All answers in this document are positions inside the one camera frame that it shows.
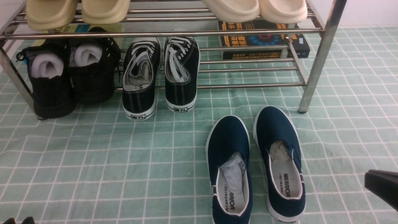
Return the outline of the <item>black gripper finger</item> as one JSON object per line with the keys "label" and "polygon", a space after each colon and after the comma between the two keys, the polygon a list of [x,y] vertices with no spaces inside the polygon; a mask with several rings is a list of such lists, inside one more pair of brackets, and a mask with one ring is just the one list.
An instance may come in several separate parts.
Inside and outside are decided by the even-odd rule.
{"label": "black gripper finger", "polygon": [[398,173],[370,169],[364,175],[364,187],[398,211]]}

